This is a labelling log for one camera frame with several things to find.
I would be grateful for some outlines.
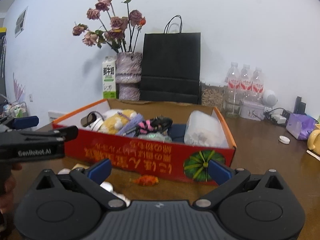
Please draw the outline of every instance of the screw head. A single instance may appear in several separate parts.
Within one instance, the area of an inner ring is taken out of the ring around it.
[[[114,208],[122,207],[124,205],[124,201],[121,199],[111,199],[109,200],[108,205]]]
[[[211,201],[208,199],[198,199],[196,201],[196,206],[198,207],[209,207],[211,205]]]

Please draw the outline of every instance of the flower stem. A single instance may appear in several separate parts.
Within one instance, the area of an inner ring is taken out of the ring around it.
[[[113,16],[116,16],[115,10],[113,9],[113,6],[112,6],[112,3],[110,3],[110,4],[111,4],[111,9],[112,9]]]
[[[134,47],[133,47],[133,52],[132,52],[132,53],[134,53],[134,50],[136,49],[137,40],[138,40],[138,35],[139,35],[140,30],[141,30],[141,28],[138,28],[138,33],[137,33],[137,37],[136,37],[136,42],[134,43]]]
[[[121,47],[121,51],[123,52],[123,48],[122,48],[122,43],[121,43],[121,40],[118,40],[118,43],[120,44],[120,47]]]
[[[101,22],[102,26],[105,28],[106,32],[108,31],[107,28],[105,27],[105,25],[103,24],[102,20],[99,17],[99,21]]]
[[[123,42],[124,52],[127,52],[127,49],[126,49],[126,47],[125,47],[125,43],[124,43],[124,38],[122,39],[122,42]]]
[[[134,27],[132,29],[132,35],[130,35],[130,47],[129,47],[129,50],[132,51],[132,47],[131,47],[131,41],[132,41],[132,38],[133,38],[133,33],[134,33]]]
[[[114,49],[109,42],[106,41],[106,43],[107,43],[107,44],[111,47],[111,49],[113,49],[116,53],[119,53],[118,49]]]
[[[132,42],[132,38],[131,38],[131,35],[132,35],[132,33],[131,33],[131,26],[130,26],[130,17],[129,17],[129,3],[127,3],[127,9],[128,9],[128,21],[129,21],[129,30],[130,30],[130,45],[129,45],[129,52],[130,52],[130,49],[131,49],[131,42]]]
[[[110,16],[110,13],[109,13],[109,11],[107,11],[107,13],[108,13],[108,15],[109,15],[109,18],[110,18],[110,20],[111,20],[111,16]]]

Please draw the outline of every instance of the power adapter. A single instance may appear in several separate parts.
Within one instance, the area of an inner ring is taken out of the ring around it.
[[[275,120],[277,124],[284,124],[287,121],[287,119],[280,114],[272,114],[271,118]]]

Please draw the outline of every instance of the blue gripper pad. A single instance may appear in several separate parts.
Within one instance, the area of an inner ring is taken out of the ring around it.
[[[232,178],[231,171],[228,171],[218,162],[212,160],[208,163],[208,173],[218,185],[221,185]]]
[[[84,174],[86,174],[89,179],[100,185],[107,177],[110,176],[111,169],[111,161],[109,159],[104,159],[92,165]]]
[[[39,118],[37,116],[15,118],[12,122],[12,128],[19,130],[37,126],[39,124]]]

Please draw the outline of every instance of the plastic bag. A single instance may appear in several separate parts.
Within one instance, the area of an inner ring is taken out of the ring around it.
[[[193,146],[220,147],[225,136],[220,122],[201,111],[193,111],[188,119],[185,144]]]

